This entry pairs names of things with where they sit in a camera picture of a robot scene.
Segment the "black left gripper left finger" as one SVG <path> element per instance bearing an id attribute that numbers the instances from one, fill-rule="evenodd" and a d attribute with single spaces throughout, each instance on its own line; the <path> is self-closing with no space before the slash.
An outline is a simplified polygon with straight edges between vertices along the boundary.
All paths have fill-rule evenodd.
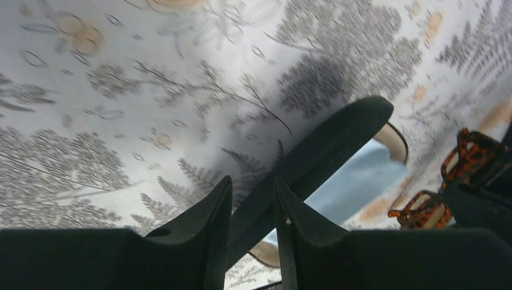
<path id="1" fill-rule="evenodd" d="M 128 228 L 2 230 L 2 289 L 223 289 L 232 180 L 140 236 Z"/>

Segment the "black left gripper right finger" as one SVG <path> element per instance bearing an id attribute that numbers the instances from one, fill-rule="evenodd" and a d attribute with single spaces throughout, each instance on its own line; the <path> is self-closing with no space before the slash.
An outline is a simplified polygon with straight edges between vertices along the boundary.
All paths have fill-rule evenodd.
<path id="1" fill-rule="evenodd" d="M 477 229 L 348 231 L 274 183 L 284 289 L 510 289 L 511 248 Z"/>

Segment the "black glasses case tan lining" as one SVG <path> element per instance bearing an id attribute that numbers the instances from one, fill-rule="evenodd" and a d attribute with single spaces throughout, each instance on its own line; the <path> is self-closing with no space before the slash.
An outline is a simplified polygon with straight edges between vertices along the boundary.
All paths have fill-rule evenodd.
<path id="1" fill-rule="evenodd" d="M 391 146 L 393 158 L 407 162 L 407 142 L 389 123 L 393 111 L 393 104 L 378 95 L 345 106 L 278 159 L 246 196 L 235 197 L 226 268 L 236 264 L 275 226 L 272 205 L 275 178 L 283 179 L 297 197 L 305 200 L 374 137 Z"/>

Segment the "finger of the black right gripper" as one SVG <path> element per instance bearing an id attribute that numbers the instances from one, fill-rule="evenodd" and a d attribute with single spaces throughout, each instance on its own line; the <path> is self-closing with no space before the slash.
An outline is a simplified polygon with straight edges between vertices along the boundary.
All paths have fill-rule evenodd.
<path id="1" fill-rule="evenodd" d="M 511 167 L 483 189 L 450 185 L 443 196 L 458 227 L 486 229 L 511 243 Z"/>

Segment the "light blue cleaning cloth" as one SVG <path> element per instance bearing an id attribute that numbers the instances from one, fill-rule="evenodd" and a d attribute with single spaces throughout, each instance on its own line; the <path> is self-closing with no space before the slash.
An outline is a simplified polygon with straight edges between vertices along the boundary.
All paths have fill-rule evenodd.
<path id="1" fill-rule="evenodd" d="M 304 203 L 328 220 L 347 219 L 395 185 L 409 170 L 372 139 L 315 190 Z"/>

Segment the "brown tortoiseshell sunglasses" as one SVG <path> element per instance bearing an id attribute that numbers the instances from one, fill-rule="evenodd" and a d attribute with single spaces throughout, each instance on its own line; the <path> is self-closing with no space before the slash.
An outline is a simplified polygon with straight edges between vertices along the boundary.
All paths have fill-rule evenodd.
<path id="1" fill-rule="evenodd" d="M 401 229 L 444 228 L 453 214 L 443 192 L 450 185 L 467 184 L 483 189 L 511 167 L 511 147 L 478 131 L 461 129 L 457 145 L 440 167 L 442 183 L 437 192 L 419 191 L 401 210 L 390 210 Z"/>

